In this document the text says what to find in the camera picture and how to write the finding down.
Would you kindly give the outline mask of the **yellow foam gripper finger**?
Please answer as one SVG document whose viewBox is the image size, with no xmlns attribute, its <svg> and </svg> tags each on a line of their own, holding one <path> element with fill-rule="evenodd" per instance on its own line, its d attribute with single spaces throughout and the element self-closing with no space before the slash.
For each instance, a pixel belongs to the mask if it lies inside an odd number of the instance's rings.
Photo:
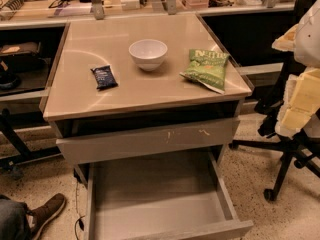
<svg viewBox="0 0 320 240">
<path fill-rule="evenodd" d="M 293 52 L 295 48 L 295 36 L 298 25 L 292 26 L 282 36 L 272 43 L 272 48 L 282 52 Z"/>
<path fill-rule="evenodd" d="M 290 74 L 283 99 L 275 131 L 291 138 L 307 125 L 320 108 L 320 69 L 307 67 L 299 76 Z"/>
</svg>

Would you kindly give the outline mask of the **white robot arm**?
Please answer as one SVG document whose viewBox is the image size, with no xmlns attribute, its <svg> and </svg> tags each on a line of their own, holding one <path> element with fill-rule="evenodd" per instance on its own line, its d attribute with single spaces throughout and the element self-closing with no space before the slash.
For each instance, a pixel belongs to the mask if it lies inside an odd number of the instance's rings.
<svg viewBox="0 0 320 240">
<path fill-rule="evenodd" d="M 276 39 L 272 48 L 290 51 L 306 69 L 286 83 L 284 104 L 277 116 L 275 131 L 285 137 L 300 132 L 320 108 L 320 0 L 298 24 Z"/>
</svg>

